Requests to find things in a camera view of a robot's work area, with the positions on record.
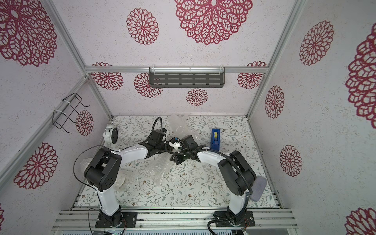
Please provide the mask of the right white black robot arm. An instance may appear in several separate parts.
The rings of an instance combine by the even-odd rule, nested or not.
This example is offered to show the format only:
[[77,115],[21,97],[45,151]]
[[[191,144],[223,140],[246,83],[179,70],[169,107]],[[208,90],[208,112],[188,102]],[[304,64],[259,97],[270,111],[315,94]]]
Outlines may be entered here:
[[230,191],[230,215],[234,216],[246,210],[248,201],[254,194],[252,186],[257,176],[239,151],[226,154],[205,145],[199,146],[191,135],[167,141],[164,149],[178,163],[191,159],[217,167]]

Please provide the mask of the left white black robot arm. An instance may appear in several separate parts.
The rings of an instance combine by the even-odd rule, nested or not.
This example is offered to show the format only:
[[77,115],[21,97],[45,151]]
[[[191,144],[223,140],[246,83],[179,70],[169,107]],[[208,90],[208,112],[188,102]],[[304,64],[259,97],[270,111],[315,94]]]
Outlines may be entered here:
[[164,152],[167,130],[153,130],[150,137],[138,145],[119,151],[101,148],[84,171],[84,177],[93,186],[99,197],[101,212],[109,217],[120,210],[114,184],[119,169],[127,163],[150,158]]

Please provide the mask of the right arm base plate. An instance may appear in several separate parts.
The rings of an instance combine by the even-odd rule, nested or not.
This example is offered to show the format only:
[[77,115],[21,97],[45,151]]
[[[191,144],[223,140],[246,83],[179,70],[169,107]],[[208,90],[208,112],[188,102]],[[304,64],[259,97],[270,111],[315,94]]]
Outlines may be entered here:
[[215,220],[225,219],[224,221],[216,222],[216,227],[254,227],[256,225],[252,211],[246,210],[239,216],[229,219],[234,216],[230,211],[215,211],[213,213]]

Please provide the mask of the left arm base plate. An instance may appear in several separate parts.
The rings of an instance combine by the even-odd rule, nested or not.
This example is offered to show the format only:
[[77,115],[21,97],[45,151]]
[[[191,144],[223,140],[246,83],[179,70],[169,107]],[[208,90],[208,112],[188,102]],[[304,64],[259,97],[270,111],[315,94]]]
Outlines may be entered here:
[[137,212],[116,212],[114,215],[109,216],[99,212],[95,228],[134,228],[137,221]]

